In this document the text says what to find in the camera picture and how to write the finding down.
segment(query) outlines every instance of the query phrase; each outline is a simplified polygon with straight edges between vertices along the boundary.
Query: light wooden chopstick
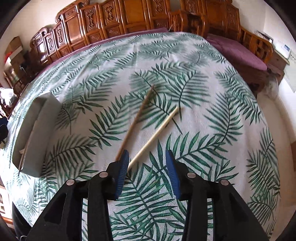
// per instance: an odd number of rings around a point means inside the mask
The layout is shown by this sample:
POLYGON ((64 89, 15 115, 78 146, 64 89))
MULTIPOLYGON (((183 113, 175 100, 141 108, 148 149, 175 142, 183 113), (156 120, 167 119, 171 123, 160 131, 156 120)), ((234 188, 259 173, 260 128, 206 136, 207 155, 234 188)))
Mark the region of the light wooden chopstick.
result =
POLYGON ((132 166, 138 161, 139 157, 143 154, 143 152, 147 149, 147 147, 155 140, 155 138, 162 132, 162 130, 166 127, 166 125, 170 122, 170 120, 174 117, 174 115, 179 111, 178 106, 170 113, 170 115, 164 120, 161 126, 157 129, 157 131, 150 137, 150 139, 146 142, 146 144, 142 147, 142 149, 135 155, 135 157, 131 160, 128 165, 128 171, 132 168, 132 166))
POLYGON ((135 119, 133 120, 133 123, 131 124, 131 126, 130 126, 130 128, 129 128, 129 130, 128 130, 128 132, 127 132, 127 134, 126 134, 126 136, 125 136, 125 138, 124 138, 124 140, 123 140, 123 142, 121 144, 121 147, 120 147, 120 149, 119 149, 119 151, 118 151, 118 153, 117 153, 117 155, 115 157, 115 161, 118 161, 120 159, 121 154, 122 154, 122 152, 124 150, 124 147, 125 147, 126 143, 128 142, 128 140, 130 138, 130 135, 132 134, 132 130, 134 129, 135 125, 137 124, 137 122, 138 122, 138 120, 139 120, 139 118, 141 116, 141 113, 145 108, 145 105, 148 103, 148 101, 150 99, 150 96, 153 93, 153 89, 154 89, 154 85, 151 86, 151 89, 149 90, 149 92, 147 93, 145 99, 143 100, 142 105, 141 105, 135 119))

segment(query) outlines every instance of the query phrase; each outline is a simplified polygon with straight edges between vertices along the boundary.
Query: purple cushion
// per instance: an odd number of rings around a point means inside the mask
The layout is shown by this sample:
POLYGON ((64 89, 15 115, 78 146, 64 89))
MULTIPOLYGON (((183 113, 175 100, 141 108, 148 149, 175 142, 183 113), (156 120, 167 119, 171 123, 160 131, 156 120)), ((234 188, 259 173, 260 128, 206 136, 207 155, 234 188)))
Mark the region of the purple cushion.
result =
POLYGON ((229 61, 239 62, 259 70, 267 70, 266 64, 239 42, 208 34, 207 41, 229 61))

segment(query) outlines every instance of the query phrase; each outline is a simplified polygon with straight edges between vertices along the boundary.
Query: open box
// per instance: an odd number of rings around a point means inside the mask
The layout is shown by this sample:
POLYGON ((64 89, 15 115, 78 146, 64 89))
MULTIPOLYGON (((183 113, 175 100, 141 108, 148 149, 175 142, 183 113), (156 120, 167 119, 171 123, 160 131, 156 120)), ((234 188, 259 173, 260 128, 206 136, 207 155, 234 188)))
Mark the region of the open box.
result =
POLYGON ((62 104, 51 92, 37 97, 32 102, 12 153, 12 162, 20 172, 40 177, 47 145, 61 107, 62 104))

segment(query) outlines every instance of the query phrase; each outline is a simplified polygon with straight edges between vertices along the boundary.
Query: white plastic bag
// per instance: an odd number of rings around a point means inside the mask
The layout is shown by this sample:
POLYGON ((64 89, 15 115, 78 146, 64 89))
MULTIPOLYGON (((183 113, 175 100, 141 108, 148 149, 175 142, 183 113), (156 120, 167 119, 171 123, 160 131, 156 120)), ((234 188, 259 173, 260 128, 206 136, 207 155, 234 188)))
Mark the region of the white plastic bag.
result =
POLYGON ((17 99, 17 95, 13 93, 13 89, 4 89, 0 88, 0 97, 1 101, 3 103, 3 100, 5 101, 5 104, 8 105, 8 107, 12 107, 13 103, 17 99))

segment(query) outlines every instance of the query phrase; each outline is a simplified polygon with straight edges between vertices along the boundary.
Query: red object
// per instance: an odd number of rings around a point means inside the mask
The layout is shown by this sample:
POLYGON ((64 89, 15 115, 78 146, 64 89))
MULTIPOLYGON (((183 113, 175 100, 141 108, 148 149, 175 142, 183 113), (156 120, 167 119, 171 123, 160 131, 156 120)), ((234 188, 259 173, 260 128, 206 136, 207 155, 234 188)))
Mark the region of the red object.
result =
POLYGON ((7 53, 7 54, 5 55, 4 64, 6 63, 8 57, 12 55, 12 53, 13 53, 13 52, 11 51, 11 52, 9 52, 9 53, 7 53))

